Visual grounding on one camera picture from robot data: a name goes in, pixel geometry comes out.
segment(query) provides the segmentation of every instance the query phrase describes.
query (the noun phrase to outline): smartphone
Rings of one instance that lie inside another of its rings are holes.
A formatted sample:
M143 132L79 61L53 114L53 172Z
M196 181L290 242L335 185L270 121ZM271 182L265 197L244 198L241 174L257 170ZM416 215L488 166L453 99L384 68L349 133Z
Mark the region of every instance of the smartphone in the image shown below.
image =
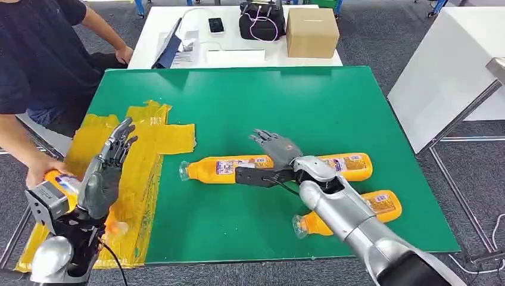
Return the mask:
M221 18L209 18L208 25L210 27L211 33L224 33L225 27L223 26L223 21Z

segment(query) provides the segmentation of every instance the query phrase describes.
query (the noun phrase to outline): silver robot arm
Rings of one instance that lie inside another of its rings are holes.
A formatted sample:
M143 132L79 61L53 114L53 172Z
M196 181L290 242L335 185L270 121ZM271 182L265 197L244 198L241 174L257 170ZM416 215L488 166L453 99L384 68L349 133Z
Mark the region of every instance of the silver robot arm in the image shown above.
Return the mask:
M466 285L436 257L412 246L378 221L335 169L315 156L303 156L287 138L265 130L254 132L251 138L272 158L274 170L292 169L303 203L349 245L376 285Z

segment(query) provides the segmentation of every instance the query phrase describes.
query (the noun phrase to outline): human arm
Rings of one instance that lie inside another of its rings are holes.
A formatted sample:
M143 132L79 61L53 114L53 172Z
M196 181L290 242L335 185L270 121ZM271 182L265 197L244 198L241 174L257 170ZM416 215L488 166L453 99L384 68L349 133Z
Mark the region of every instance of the human arm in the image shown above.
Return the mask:
M0 147L28 167L26 186L31 189L41 183L45 173L65 171L65 164L39 151L26 130L13 114L0 114Z
M121 37L98 15L79 0L56 0L68 22L75 26L83 24L89 30L106 40L116 50L116 58L121 63L129 63L133 50Z
M86 7L86 15L82 20L82 24L114 47L116 58L120 63L130 63L133 49L127 46L114 29L93 9Z
M28 167L26 184L33 188L43 181L47 171L65 171L62 162L35 148L15 117L15 114L26 111L30 93L29 81L19 64L0 46L0 148Z

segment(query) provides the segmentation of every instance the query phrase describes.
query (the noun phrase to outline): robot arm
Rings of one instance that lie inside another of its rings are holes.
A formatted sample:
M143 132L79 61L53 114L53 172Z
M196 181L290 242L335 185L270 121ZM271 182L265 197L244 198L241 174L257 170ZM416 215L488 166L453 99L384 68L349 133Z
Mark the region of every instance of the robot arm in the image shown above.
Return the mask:
M95 156L78 185L77 206L69 211L67 194L50 181L26 191L36 221L49 229L32 260L30 280L41 284L85 285L102 247L110 206L118 196L121 169L137 137L132 119L121 122Z
M300 185L303 203L317 213L339 240L349 245L376 285L465 285L436 257L413 247L378 221L335 169L315 156L303 156L289 139L277 134L255 130L251 137L274 161L275 169L268 177L264 176L268 171L259 171L262 179L271 181L275 174L280 174L278 170L291 169L291 175L284 173L276 181L294 179ZM256 172L244 167L238 169L236 180L242 184L248 184L244 181L245 172Z

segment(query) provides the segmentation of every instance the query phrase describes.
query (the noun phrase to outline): blue chair leg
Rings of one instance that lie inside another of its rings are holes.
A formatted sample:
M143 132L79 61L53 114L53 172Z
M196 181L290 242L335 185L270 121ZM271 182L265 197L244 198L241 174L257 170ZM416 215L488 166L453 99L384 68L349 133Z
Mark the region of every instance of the blue chair leg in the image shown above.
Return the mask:
M344 0L337 0L335 8L333 8L333 14L335 15L335 18L338 18L338 16L340 15L340 7L342 7L343 1Z
M145 17L144 6L142 5L142 0L135 0L135 5L137 5L137 10L139 11L139 16Z
M438 0L437 4L433 8L433 11L428 13L428 18L431 18L431 17L437 15L440 12L440 10L442 10L442 7L445 6L445 3L447 3L447 1L448 0Z

